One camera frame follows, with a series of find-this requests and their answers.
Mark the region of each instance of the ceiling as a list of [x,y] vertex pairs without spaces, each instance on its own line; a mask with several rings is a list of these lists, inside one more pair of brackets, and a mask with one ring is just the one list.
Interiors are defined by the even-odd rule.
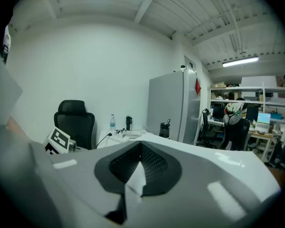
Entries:
[[41,22],[102,14],[139,23],[171,38],[184,34],[206,69],[245,56],[285,55],[285,31],[263,0],[22,0],[11,35]]

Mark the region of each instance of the monitor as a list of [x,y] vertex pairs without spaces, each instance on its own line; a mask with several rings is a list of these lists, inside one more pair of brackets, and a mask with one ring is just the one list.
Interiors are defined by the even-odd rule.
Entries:
[[253,120],[257,121],[257,117],[258,117],[258,105],[248,106],[247,113],[246,113],[246,119],[250,122],[253,122]]
[[222,106],[215,106],[213,107],[213,114],[212,117],[213,118],[219,118],[219,119],[223,119],[224,117],[224,107]]
[[269,124],[270,123],[270,114],[269,113],[259,113],[257,117],[258,123]]

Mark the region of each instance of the laptop screen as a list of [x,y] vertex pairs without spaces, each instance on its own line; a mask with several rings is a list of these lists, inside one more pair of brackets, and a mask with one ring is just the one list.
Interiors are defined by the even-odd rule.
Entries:
[[257,116],[257,122],[269,124],[270,123],[270,114],[269,113],[259,113]]

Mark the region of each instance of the black cable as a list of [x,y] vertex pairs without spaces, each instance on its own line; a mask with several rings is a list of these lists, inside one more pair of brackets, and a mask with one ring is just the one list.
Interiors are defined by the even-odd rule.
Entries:
[[111,133],[108,133],[102,140],[104,140],[107,136],[112,136],[112,134]]

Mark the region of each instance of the ceiling beam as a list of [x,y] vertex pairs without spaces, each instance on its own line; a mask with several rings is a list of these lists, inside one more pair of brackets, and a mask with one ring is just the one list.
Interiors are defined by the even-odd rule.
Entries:
[[[260,15],[260,16],[254,16],[248,19],[243,19],[237,22],[237,26],[239,29],[256,25],[256,24],[262,24],[262,23],[267,23],[267,22],[276,22],[277,20],[274,18],[272,15]],[[221,37],[225,36],[228,34],[233,34],[236,32],[236,27],[235,24],[228,24],[226,26],[220,27],[216,30],[213,30],[211,32],[208,32],[207,34],[195,39],[192,41],[192,45],[196,46],[197,44],[200,44],[202,42],[212,40],[215,37]]]
[[145,14],[145,12],[147,11],[148,7],[150,6],[150,4],[152,3],[153,0],[144,0],[141,3],[141,6],[136,14],[136,17],[134,19],[135,23],[139,23],[143,17],[143,15]]
[[[268,64],[268,63],[275,63],[277,66],[284,64],[285,63],[285,54],[265,54],[265,55],[258,55],[259,60],[255,63],[248,63],[245,64],[243,67],[246,67],[246,65],[253,65],[253,66],[259,66],[261,64]],[[223,63],[228,62],[228,61],[221,61],[217,63],[211,63],[209,65],[205,65],[205,68],[207,70],[213,70],[217,68],[223,68]],[[237,68],[237,66],[232,66],[232,67],[224,67],[226,70],[228,69],[234,69]]]
[[43,2],[45,4],[50,16],[52,17],[52,19],[57,19],[56,13],[53,9],[53,6],[52,6],[50,0],[43,0]]

